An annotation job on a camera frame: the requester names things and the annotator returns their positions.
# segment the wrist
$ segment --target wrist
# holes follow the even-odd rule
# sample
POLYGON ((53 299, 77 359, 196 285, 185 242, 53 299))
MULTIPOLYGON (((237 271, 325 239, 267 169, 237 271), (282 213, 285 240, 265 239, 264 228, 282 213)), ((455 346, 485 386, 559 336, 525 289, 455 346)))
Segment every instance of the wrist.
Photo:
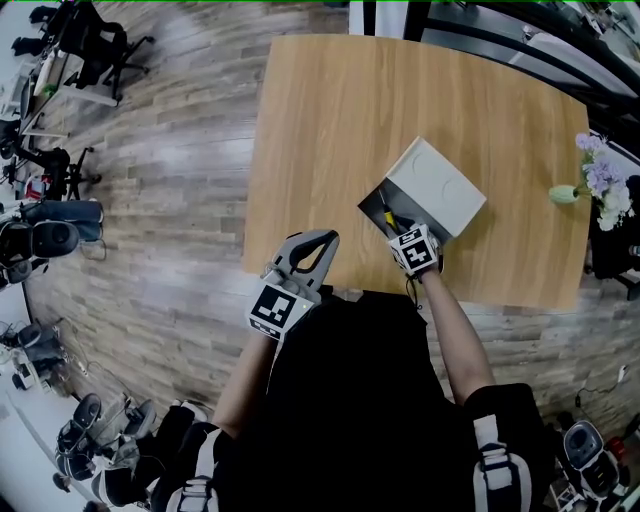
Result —
POLYGON ((426 289, 431 284, 440 281, 440 272, 438 272, 437 265, 433 265, 427 268, 420 276, 418 276, 422 282, 422 286, 426 289))

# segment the cardboard box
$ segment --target cardboard box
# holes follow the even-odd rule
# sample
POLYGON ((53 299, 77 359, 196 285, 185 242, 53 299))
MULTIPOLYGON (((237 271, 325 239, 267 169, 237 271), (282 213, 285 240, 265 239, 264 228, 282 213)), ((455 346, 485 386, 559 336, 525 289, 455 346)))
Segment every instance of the cardboard box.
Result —
POLYGON ((358 205, 389 238, 379 190, 394 215, 426 224, 443 245, 462 233, 486 201, 464 174, 421 137, 358 205))

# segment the wooden table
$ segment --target wooden table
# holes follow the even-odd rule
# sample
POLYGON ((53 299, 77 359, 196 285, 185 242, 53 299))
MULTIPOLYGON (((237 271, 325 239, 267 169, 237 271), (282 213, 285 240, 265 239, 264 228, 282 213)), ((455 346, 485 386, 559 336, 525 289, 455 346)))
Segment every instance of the wooden table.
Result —
POLYGON ((589 203, 558 206, 577 183, 584 105, 523 73, 393 39, 274 39, 249 186, 244 269, 261 273, 284 239, 333 228, 325 283, 405 293, 405 278, 358 203, 416 136, 487 197, 445 248, 459 300, 569 309, 582 273, 589 203))

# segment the flower vase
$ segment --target flower vase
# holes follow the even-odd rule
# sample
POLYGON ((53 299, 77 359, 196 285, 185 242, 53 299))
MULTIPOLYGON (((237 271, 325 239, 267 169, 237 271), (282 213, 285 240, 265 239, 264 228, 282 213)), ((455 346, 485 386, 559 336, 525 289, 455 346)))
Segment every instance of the flower vase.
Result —
POLYGON ((573 185, 556 185, 549 189, 549 198, 557 204, 575 203, 580 194, 573 185))

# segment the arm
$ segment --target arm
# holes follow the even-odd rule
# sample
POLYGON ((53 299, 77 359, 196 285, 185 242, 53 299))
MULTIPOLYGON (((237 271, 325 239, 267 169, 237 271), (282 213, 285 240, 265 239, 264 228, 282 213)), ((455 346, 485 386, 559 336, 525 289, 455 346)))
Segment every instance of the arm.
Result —
POLYGON ((422 275, 438 332, 449 382, 457 404, 463 405, 476 389, 495 384, 487 354, 460 304, 437 271, 422 275))
POLYGON ((268 336, 252 334, 220 395, 212 422, 234 439, 266 394, 277 346, 268 336))

